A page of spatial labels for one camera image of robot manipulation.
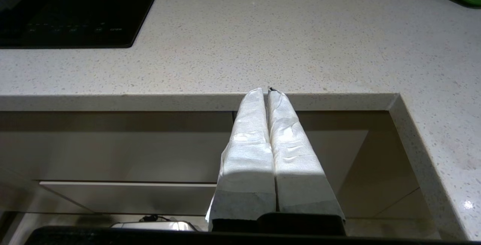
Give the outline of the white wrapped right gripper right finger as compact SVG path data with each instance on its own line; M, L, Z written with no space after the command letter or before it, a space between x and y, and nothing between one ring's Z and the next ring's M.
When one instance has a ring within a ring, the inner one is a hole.
M275 89L268 93L268 125L280 212L336 215L344 220L298 115L287 95Z

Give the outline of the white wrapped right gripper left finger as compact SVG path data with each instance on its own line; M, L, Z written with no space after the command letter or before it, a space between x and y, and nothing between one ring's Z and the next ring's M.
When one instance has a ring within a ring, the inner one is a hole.
M263 90L257 88L239 105L206 221L257 220L275 209L274 156Z

